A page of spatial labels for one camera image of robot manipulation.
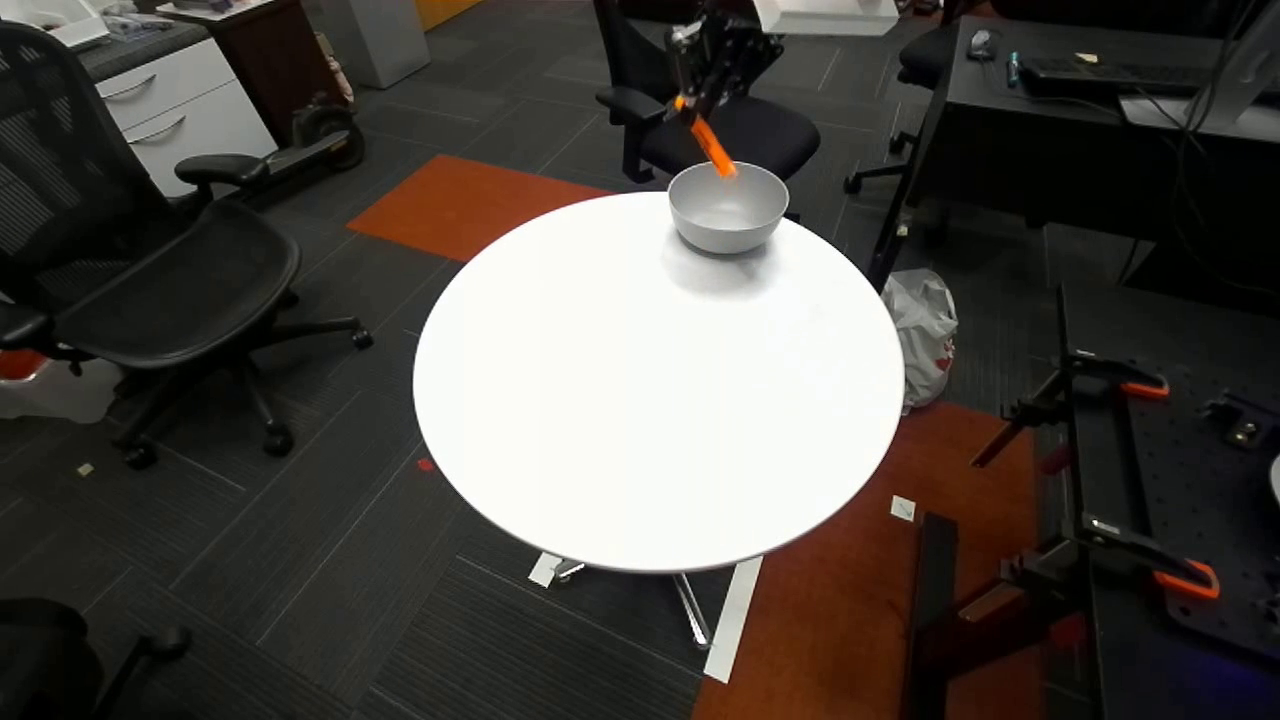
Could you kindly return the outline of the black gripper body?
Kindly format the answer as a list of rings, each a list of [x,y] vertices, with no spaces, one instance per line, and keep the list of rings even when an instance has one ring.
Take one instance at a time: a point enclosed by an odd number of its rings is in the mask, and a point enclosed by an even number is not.
[[[783,43],[744,16],[700,16],[669,33],[669,58],[676,91],[697,109],[717,109],[744,95],[777,58]]]

